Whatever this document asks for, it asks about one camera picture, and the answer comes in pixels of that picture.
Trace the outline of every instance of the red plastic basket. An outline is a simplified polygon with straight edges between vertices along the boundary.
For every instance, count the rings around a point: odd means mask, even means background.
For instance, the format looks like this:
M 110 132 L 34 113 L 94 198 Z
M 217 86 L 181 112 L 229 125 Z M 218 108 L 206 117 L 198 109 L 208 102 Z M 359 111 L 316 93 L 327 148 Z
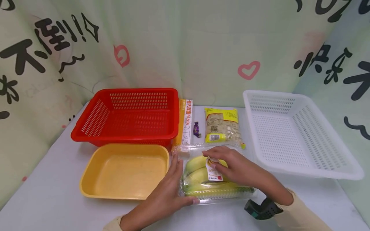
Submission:
M 71 133 L 78 142 L 167 146 L 177 136 L 179 99 L 173 88 L 104 89 L 87 105 Z

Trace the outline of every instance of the heart drawing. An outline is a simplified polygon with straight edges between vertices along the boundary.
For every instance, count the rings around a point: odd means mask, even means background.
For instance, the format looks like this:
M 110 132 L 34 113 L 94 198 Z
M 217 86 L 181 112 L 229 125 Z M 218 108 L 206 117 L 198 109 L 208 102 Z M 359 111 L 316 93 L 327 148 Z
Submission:
M 118 47 L 114 47 L 114 57 L 116 58 L 117 62 L 121 65 L 121 67 L 125 67 L 130 63 L 130 54 L 128 53 L 127 47 L 124 45 L 119 45 Z M 126 60 L 123 60 L 123 57 L 119 57 L 118 53 L 124 50 L 126 52 Z
M 243 72 L 244 69 L 247 69 L 247 70 L 250 70 L 252 69 L 253 67 L 255 67 L 255 69 L 253 70 L 252 74 L 250 75 L 247 75 Z M 239 66 L 238 68 L 238 74 L 240 75 L 240 77 L 242 77 L 243 79 L 246 79 L 246 80 L 251 80 L 253 79 L 253 77 L 257 74 L 257 72 L 259 71 L 259 68 L 261 67 L 261 63 L 258 62 L 258 61 L 253 61 L 251 62 L 250 64 L 242 64 Z

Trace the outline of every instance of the plastic basket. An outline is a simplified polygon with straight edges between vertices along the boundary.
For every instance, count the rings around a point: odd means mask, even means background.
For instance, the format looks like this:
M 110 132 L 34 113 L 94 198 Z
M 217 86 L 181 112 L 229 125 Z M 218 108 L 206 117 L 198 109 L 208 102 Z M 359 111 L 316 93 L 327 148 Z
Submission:
M 108 143 L 167 146 L 178 133 L 177 94 L 173 88 L 98 91 L 77 121 L 71 138 L 96 146 Z
M 272 172 L 360 180 L 364 172 L 338 134 L 308 97 L 253 91 L 243 93 L 257 163 Z

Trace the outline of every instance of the beige sleeve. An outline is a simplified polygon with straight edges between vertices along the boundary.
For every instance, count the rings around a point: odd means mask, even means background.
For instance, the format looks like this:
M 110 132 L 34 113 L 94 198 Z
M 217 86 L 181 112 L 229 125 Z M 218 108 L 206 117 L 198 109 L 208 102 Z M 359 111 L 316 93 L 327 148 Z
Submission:
M 306 207 L 292 190 L 289 191 L 293 195 L 293 204 L 289 206 L 276 204 L 284 210 L 274 216 L 279 227 L 283 228 L 284 231 L 332 231 L 315 213 Z
M 116 217 L 113 221 L 104 226 L 103 231 L 122 231 L 120 222 L 123 216 Z

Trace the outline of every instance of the banana bunch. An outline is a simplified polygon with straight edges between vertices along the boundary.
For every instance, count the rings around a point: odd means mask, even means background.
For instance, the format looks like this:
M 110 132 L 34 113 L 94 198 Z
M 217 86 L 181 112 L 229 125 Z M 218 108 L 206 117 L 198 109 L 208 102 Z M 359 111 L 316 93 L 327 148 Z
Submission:
M 234 197 L 240 192 L 254 191 L 250 187 L 241 187 L 223 176 L 223 181 L 209 181 L 206 168 L 206 157 L 197 156 L 188 161 L 185 172 L 182 176 L 182 188 L 186 196 L 206 197 Z M 220 160 L 220 164 L 227 167 L 225 161 Z

